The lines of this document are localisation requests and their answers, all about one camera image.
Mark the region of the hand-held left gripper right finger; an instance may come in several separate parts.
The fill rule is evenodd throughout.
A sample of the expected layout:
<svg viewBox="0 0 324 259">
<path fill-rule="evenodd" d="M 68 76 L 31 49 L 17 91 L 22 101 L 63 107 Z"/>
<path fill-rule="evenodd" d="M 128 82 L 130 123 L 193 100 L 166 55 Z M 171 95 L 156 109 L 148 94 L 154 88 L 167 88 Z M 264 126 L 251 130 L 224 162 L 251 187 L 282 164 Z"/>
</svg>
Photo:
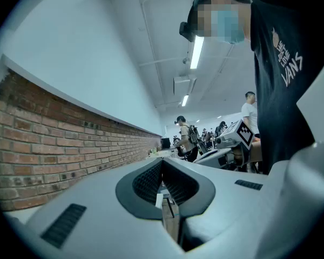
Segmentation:
<svg viewBox="0 0 324 259">
<path fill-rule="evenodd" d="M 258 259 L 258 248 L 284 182 L 284 162 L 269 175 L 240 173 L 187 161 L 163 160 L 187 200 L 179 208 L 179 243 L 162 259 Z"/>
</svg>

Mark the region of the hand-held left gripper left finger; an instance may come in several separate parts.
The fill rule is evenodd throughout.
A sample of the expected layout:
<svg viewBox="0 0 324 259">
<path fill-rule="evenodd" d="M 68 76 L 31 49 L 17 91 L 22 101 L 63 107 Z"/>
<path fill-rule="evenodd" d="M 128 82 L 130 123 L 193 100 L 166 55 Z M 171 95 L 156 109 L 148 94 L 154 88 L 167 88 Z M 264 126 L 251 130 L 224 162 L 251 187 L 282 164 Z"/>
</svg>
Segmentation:
<svg viewBox="0 0 324 259">
<path fill-rule="evenodd" d="M 16 233 L 39 259 L 181 259 L 161 219 L 141 219 L 118 201 L 116 185 L 148 159 L 88 175 L 42 206 Z"/>
</svg>

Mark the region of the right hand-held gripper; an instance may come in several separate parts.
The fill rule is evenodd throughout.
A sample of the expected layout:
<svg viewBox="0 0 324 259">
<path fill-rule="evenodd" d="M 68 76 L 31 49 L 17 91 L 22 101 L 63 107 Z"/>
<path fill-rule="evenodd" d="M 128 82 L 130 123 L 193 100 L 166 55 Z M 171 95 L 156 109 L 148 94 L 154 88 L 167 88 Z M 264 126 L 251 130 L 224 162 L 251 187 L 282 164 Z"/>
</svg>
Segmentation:
<svg viewBox="0 0 324 259">
<path fill-rule="evenodd" d="M 242 167 L 250 160 L 250 149 L 254 133 L 242 121 L 232 123 L 216 137 L 216 149 L 203 154 L 194 163 L 199 165 L 227 165 Z"/>
</svg>

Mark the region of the white ceiling air unit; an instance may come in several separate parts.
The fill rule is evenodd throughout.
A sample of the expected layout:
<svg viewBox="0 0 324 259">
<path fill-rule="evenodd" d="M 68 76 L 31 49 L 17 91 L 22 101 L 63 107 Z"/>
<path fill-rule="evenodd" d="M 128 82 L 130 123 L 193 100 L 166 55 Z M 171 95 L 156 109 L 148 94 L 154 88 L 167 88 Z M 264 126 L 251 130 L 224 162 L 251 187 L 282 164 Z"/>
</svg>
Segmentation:
<svg viewBox="0 0 324 259">
<path fill-rule="evenodd" d="M 184 96 L 192 93 L 197 77 L 195 75 L 186 75 L 173 78 L 173 94 L 175 96 Z"/>
</svg>

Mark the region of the person's black t-shirt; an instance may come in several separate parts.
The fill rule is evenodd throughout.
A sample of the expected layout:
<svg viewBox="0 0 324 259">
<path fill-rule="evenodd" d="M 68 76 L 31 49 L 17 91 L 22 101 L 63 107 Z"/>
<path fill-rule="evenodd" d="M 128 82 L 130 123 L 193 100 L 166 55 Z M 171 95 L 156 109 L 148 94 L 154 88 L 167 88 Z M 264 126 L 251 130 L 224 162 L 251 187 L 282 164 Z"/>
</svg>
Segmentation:
<svg viewBox="0 0 324 259">
<path fill-rule="evenodd" d="M 324 66 L 324 0 L 252 0 L 262 171 L 314 137 L 296 103 Z"/>
</svg>

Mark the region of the blue face mask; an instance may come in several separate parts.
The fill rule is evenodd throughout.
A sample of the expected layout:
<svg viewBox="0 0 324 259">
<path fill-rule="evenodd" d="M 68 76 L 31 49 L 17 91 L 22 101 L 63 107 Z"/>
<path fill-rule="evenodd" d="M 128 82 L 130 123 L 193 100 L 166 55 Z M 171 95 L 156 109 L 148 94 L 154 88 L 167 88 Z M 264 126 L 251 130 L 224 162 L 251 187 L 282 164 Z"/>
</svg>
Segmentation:
<svg viewBox="0 0 324 259">
<path fill-rule="evenodd" d="M 211 10 L 211 37 L 229 44 L 239 44 L 245 40 L 237 6 L 218 5 Z"/>
</svg>

